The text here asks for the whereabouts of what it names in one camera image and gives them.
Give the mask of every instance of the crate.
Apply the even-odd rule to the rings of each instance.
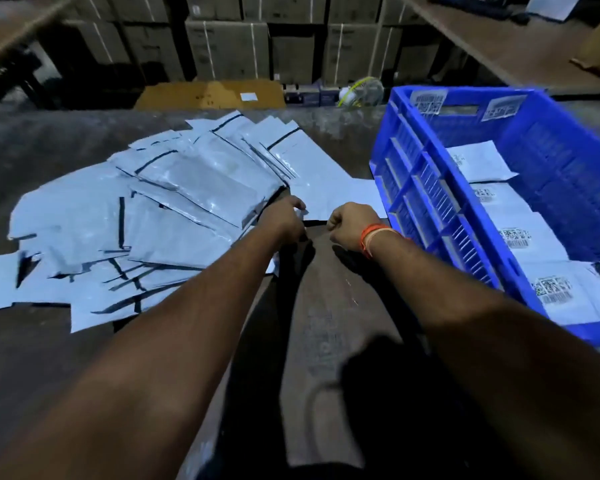
[[[432,89],[447,91],[440,113],[421,114],[410,103],[413,92]],[[499,117],[483,121],[489,103],[493,108],[498,102],[492,101],[499,98],[508,98],[499,104],[500,112],[491,112]],[[392,227],[545,315],[516,259],[445,149],[488,140],[519,172],[509,183],[543,215],[570,259],[600,260],[600,139],[541,91],[393,88],[370,167]],[[600,322],[566,329],[600,346]]]

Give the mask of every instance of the wooden plank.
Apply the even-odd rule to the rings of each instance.
[[[532,17],[523,27],[427,0],[403,1],[510,86],[544,88],[552,95],[600,94],[600,77],[570,62],[592,31],[578,20]]]
[[[24,0],[27,9],[0,17],[0,58],[8,49],[25,41],[44,25],[51,23],[76,0]]]

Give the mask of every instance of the person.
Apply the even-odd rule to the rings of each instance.
[[[268,206],[224,256],[116,334],[0,459],[0,479],[175,478],[269,260],[305,233],[294,208],[304,204],[293,196]],[[327,224],[332,241],[382,268],[529,476],[600,479],[600,354],[381,225],[356,203]]]

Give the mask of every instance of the bracelet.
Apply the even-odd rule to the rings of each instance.
[[[371,259],[373,257],[371,256],[371,252],[369,252],[369,245],[371,244],[371,239],[373,238],[373,236],[375,236],[375,234],[384,230],[388,230],[398,235],[401,235],[398,231],[392,229],[391,227],[385,224],[371,224],[370,226],[367,226],[364,229],[364,231],[362,231],[362,234],[360,234],[360,249],[362,249],[362,254],[364,254],[364,256],[368,259]]]

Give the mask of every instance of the orange bracelet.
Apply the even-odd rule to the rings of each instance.
[[[371,253],[369,252],[369,250],[367,249],[367,246],[365,245],[365,239],[367,238],[367,236],[369,236],[369,234],[376,233],[376,231],[380,231],[380,230],[389,230],[398,235],[401,235],[400,233],[398,233],[398,231],[396,231],[395,229],[392,229],[391,227],[389,227],[385,224],[371,224],[370,226],[367,226],[364,229],[364,231],[362,231],[362,234],[360,234],[360,249],[362,249],[362,254],[364,254],[364,256],[367,257],[368,259],[371,259],[373,256],[371,256]]]

